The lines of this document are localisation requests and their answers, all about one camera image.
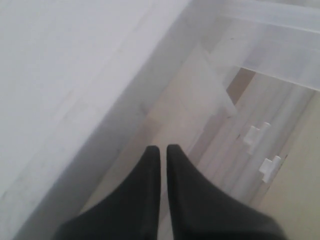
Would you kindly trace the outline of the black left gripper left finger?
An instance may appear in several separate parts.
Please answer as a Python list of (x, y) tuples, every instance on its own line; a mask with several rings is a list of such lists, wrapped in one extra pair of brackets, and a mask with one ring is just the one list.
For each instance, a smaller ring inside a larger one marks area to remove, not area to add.
[(160, 214), (160, 150), (147, 146), (137, 165), (107, 197), (64, 223), (57, 240), (155, 240)]

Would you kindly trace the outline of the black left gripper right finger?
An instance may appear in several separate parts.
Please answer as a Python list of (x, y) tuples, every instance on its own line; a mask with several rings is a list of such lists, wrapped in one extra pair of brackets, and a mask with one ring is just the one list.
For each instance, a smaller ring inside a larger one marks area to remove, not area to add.
[(167, 192), (175, 240), (280, 240), (271, 217), (208, 181), (178, 144), (166, 149)]

